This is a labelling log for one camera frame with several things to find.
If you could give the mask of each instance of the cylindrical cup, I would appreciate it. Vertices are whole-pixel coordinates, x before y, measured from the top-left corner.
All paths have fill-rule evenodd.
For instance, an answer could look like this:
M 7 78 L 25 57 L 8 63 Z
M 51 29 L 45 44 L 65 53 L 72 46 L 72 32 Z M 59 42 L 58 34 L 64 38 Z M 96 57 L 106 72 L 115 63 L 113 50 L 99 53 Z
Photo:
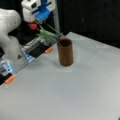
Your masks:
M 63 38 L 58 41 L 58 55 L 62 66 L 70 66 L 73 64 L 73 47 L 72 41 L 68 38 Z

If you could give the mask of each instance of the white table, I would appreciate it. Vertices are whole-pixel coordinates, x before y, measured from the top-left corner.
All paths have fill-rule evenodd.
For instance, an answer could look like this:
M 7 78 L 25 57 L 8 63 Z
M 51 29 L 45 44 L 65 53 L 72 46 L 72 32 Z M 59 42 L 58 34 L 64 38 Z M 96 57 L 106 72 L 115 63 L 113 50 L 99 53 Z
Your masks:
M 0 87 L 0 120 L 118 120 L 120 50 L 69 33 L 74 64 L 62 67 L 56 46 Z

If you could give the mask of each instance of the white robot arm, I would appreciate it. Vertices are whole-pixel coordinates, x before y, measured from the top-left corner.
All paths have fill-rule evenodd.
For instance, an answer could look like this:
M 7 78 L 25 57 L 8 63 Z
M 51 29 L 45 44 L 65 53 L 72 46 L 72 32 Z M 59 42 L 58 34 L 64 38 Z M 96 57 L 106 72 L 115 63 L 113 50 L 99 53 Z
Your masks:
M 18 40 L 8 35 L 8 33 L 17 28 L 20 23 L 21 18 L 16 11 L 0 9 L 0 45 L 14 73 L 18 72 L 28 63 Z
M 23 0 L 23 16 L 26 22 L 44 21 L 55 9 L 55 0 Z

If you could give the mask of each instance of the table surface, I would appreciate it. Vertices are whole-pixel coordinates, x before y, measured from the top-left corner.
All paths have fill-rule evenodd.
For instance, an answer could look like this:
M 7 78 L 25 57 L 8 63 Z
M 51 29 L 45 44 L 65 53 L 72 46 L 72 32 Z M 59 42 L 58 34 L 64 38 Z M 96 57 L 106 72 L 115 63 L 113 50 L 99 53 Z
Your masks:
M 57 47 L 0 87 L 0 120 L 118 120 L 120 50 L 70 32 L 74 64 Z

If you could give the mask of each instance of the small object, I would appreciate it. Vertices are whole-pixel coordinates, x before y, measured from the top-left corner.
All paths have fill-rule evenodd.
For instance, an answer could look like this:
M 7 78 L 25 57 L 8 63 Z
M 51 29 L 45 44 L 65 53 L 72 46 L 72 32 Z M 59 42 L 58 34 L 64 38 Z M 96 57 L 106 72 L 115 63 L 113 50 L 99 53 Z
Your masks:
M 52 47 L 48 48 L 48 49 L 45 51 L 45 53 L 46 53 L 46 54 L 49 54 L 51 51 L 52 51 Z
M 62 66 L 70 66 L 73 64 L 73 47 L 72 41 L 68 38 L 63 38 L 58 41 L 59 61 Z
M 15 79 L 15 76 L 10 76 L 6 81 L 5 81 L 5 83 L 6 84 L 9 84 L 9 83 L 11 83 L 13 80 Z

